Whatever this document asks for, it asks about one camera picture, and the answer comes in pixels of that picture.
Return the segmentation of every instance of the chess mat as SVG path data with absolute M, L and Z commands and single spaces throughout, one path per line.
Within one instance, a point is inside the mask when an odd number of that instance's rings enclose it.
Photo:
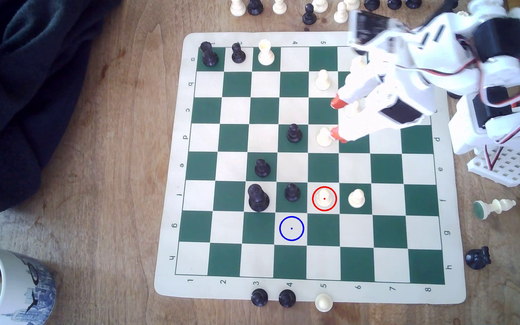
M 278 300 L 328 293 L 337 302 L 456 304 L 465 300 L 457 192 L 446 93 L 421 125 L 347 144 L 317 145 L 322 127 L 347 118 L 329 106 L 357 56 L 345 32 L 193 33 L 184 40 L 155 289 L 166 296 Z M 268 39 L 274 63 L 258 63 Z M 220 62 L 206 67 L 209 41 Z M 246 60 L 231 60 L 241 42 Z M 331 85 L 314 87 L 318 71 Z M 299 125 L 303 139 L 286 132 Z M 263 158 L 265 178 L 254 172 Z M 270 197 L 263 212 L 247 188 Z M 288 183 L 300 199 L 284 197 Z M 313 193 L 335 204 L 321 211 Z M 361 208 L 348 204 L 356 188 Z

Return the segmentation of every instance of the white mug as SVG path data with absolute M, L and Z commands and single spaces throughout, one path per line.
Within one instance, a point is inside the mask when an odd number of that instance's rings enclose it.
M 51 271 L 34 258 L 0 249 L 0 325 L 43 325 L 54 304 Z

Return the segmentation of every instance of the blue circle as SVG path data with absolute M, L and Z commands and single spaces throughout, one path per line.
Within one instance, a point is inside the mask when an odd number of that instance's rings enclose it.
M 295 238 L 295 239 L 293 239 L 293 240 L 289 240 L 289 239 L 287 239 L 287 238 L 282 234 L 282 224 L 283 224 L 284 221 L 285 221 L 286 219 L 288 219 L 288 218 L 295 218 L 295 219 L 297 219 L 298 221 L 300 221 L 300 224 L 302 225 L 302 233 L 300 234 L 300 236 L 298 236 L 298 238 Z M 294 240 L 299 240 L 300 237 L 302 237 L 302 235 L 304 235 L 304 223 L 303 223 L 302 220 L 300 220 L 300 218 L 298 218 L 298 217 L 288 216 L 288 217 L 282 219 L 282 222 L 280 222 L 280 226 L 278 227 L 278 230 L 280 231 L 280 235 L 282 236 L 282 238 L 284 238 L 285 240 L 288 240 L 288 241 L 290 241 L 290 242 L 293 242 Z

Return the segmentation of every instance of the black chess piece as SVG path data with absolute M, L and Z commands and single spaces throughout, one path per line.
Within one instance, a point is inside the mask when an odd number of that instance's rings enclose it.
M 254 167 L 254 172 L 258 175 L 258 177 L 266 177 L 270 174 L 270 165 L 266 162 L 266 160 L 260 158 L 256 160 L 256 166 Z
M 284 308 L 290 308 L 294 306 L 296 303 L 296 295 L 292 290 L 284 289 L 282 292 L 280 292 L 280 295 L 278 296 L 278 301 L 280 302 L 280 305 Z
M 218 58 L 218 54 L 212 49 L 210 42 L 202 42 L 200 49 L 202 50 L 202 63 L 204 63 L 205 66 L 213 67 L 218 64 L 220 59 Z
M 306 12 L 302 15 L 302 22 L 306 25 L 312 25 L 316 23 L 316 14 L 314 13 L 314 6 L 312 4 L 306 4 L 306 6 L 304 6 L 304 10 Z
M 232 51 L 232 61 L 234 61 L 234 63 L 242 63 L 244 60 L 246 60 L 246 53 L 242 51 L 240 44 L 232 44 Z
M 465 262 L 473 270 L 480 270 L 491 263 L 489 248 L 483 246 L 480 249 L 471 249 L 465 255 Z
M 270 205 L 268 194 L 266 194 L 258 184 L 250 185 L 248 195 L 250 196 L 248 204 L 250 208 L 256 212 L 264 211 Z
M 250 300 L 255 306 L 263 307 L 268 303 L 268 293 L 262 288 L 257 288 L 252 292 Z
M 302 130 L 298 127 L 297 124 L 292 123 L 288 128 L 288 132 L 286 132 L 286 138 L 288 141 L 295 144 L 302 140 Z
M 290 202 L 294 202 L 300 198 L 300 189 L 294 183 L 286 185 L 284 190 L 284 197 Z
M 264 5 L 260 0 L 250 0 L 247 9 L 249 14 L 257 16 L 264 11 Z

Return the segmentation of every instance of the dark fabric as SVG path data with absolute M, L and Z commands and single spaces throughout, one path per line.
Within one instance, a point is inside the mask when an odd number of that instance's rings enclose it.
M 33 195 L 119 0 L 0 0 L 0 212 Z

